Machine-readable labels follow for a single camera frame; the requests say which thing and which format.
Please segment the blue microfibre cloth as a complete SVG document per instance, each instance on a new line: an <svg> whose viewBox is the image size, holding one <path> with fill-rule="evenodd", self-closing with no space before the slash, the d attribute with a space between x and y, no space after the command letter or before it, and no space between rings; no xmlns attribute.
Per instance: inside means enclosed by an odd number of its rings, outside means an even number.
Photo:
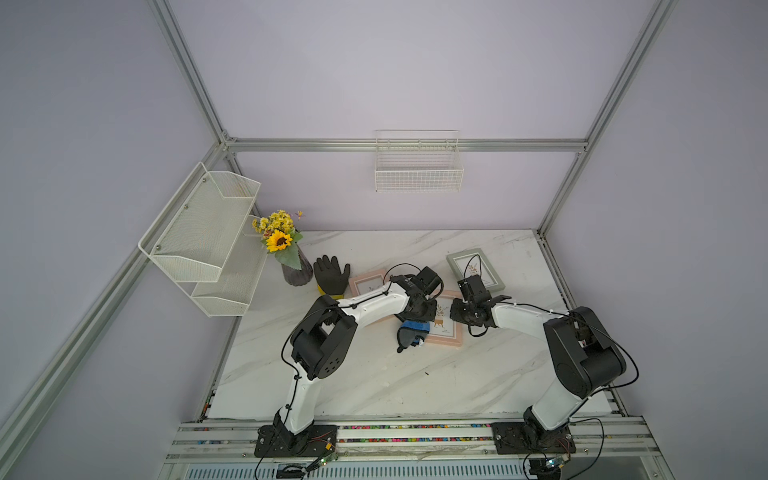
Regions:
<svg viewBox="0 0 768 480"><path fill-rule="evenodd" d="M431 326L429 322L414 320L403 321L396 333L398 344L397 352L402 353L412 346L423 344L428 337L430 330Z"/></svg>

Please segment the pink picture frame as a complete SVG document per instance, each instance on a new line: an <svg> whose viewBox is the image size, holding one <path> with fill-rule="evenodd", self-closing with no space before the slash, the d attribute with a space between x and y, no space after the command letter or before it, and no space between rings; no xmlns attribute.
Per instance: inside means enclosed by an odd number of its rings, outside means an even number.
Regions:
<svg viewBox="0 0 768 480"><path fill-rule="evenodd" d="M463 326L450 318L454 299L461 299L461 294L457 291L445 291L437 298L436 316L430 324L426 343L451 347L463 345Z"/></svg>
<svg viewBox="0 0 768 480"><path fill-rule="evenodd" d="M386 269L370 271L349 279L349 297L367 294L384 285L388 279Z"/></svg>

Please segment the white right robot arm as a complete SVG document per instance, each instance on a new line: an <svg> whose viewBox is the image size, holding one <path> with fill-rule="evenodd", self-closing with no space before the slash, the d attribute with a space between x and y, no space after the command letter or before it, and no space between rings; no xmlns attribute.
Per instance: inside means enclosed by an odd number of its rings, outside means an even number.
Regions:
<svg viewBox="0 0 768 480"><path fill-rule="evenodd" d="M554 432L595 393L627 370L619 344L595 312L577 307L566 313L492 295L479 276L458 282L462 297L453 301L450 318L467 327L514 330L543 341L555 380L524 413L524 424L536 434Z"/></svg>

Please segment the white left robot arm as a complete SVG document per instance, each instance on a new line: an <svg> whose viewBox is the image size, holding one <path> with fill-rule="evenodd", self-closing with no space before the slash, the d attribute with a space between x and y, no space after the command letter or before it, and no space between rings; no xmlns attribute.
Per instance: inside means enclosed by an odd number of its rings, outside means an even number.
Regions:
<svg viewBox="0 0 768 480"><path fill-rule="evenodd" d="M294 387L275 415L278 432L298 436L313 424L321 381L342 365L358 329L393 316L401 322L396 333L399 353L423 344L443 288L439 275L425 267L416 274L393 275L381 287L356 297L318 298L287 339Z"/></svg>

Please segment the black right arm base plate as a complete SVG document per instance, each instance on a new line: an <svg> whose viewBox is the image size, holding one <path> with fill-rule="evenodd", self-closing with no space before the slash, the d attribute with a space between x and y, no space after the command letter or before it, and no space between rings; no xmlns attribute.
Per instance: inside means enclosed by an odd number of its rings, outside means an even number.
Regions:
<svg viewBox="0 0 768 480"><path fill-rule="evenodd" d="M576 452L569 424L546 430L528 407L520 421L491 424L492 439L499 455L511 454L573 454Z"/></svg>

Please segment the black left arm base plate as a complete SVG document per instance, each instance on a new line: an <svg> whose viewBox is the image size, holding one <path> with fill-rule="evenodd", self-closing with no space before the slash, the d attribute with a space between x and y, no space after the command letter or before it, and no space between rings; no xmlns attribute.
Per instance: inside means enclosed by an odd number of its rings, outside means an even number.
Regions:
<svg viewBox="0 0 768 480"><path fill-rule="evenodd" d="M257 458L315 458L333 451L338 439L337 425L312 422L300 433L291 433L278 411L271 424L258 429L254 456Z"/></svg>

